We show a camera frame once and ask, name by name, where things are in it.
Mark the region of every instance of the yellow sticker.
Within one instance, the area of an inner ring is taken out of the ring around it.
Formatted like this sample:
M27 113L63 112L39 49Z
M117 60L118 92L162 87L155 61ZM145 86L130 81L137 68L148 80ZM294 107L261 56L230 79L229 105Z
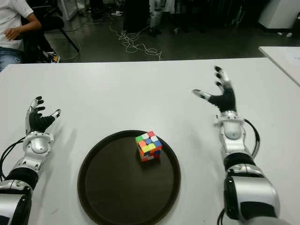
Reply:
M148 147L149 147L149 149L150 149L150 150L152 150L152 149L155 149L155 148L156 148L155 144L153 144L153 143L149 144L149 145L148 145Z
M150 151L150 149L148 146L144 146L144 147L142 147L142 151L143 151L143 153L146 153L147 151Z

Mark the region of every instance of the white table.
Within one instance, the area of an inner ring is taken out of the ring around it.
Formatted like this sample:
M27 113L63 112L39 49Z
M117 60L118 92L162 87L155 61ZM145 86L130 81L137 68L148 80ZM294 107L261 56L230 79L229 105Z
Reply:
M300 47L259 47L259 50L300 86Z
M97 142L128 129L154 130L178 157L180 194L160 224L215 224L225 177L213 127L217 109L191 93L219 93L214 65L228 72L240 116L261 135L256 163L279 193L280 217L300 224L300 89L266 58L8 66L0 74L1 150L24 135L35 96L44 97L46 113L62 109L48 130L55 135L53 154L34 192L30 224L94 224L77 196L80 165ZM246 128L252 149L254 135ZM22 155L18 146L5 162L6 174Z

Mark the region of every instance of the round tray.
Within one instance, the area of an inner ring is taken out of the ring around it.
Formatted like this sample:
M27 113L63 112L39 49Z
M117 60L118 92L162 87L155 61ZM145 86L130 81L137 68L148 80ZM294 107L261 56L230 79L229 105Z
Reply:
M102 225L152 225L173 206L180 188L180 167L169 145L160 158L141 162L129 130L100 141L86 156L78 176L80 202Z

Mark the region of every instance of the floor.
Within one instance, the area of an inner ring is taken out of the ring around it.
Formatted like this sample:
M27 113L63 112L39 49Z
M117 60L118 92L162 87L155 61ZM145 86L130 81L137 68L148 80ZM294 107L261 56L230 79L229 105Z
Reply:
M266 33L258 27L241 26L239 29L228 27L208 28L201 33L196 27L189 32L179 29L174 34L174 26L164 17L161 25L162 34L150 37L147 31L141 32L135 45L144 44L161 52L162 60L199 60L220 58L263 57L259 46L300 46L300 39L280 36L277 33ZM99 21L93 21L89 14L77 15L72 21L65 21L64 30L80 46L76 51L59 31L46 34L46 38L55 51L61 56L61 62L118 62L159 60L158 55L147 55L143 51L126 52L118 40L116 32L122 30L123 18L106 14Z

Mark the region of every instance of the robotic arm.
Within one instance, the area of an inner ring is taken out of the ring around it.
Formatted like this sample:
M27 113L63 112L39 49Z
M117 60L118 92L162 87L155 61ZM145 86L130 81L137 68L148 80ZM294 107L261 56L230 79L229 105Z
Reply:
M250 154L245 146L244 119L237 114L235 95L228 75L215 67L219 82L216 85L222 95L214 96L201 90L193 90L197 96L217 106L219 138L222 143L222 158L226 171L224 180L225 212L231 219L249 225L288 225L278 219L280 205L278 195L254 163L257 151Z
M44 101L39 96L31 103L25 123L25 152L9 175L0 182L0 225L26 225L31 209L32 192L38 182L42 166L51 152L52 134L45 130L60 116L61 110L42 117L45 107L37 107Z

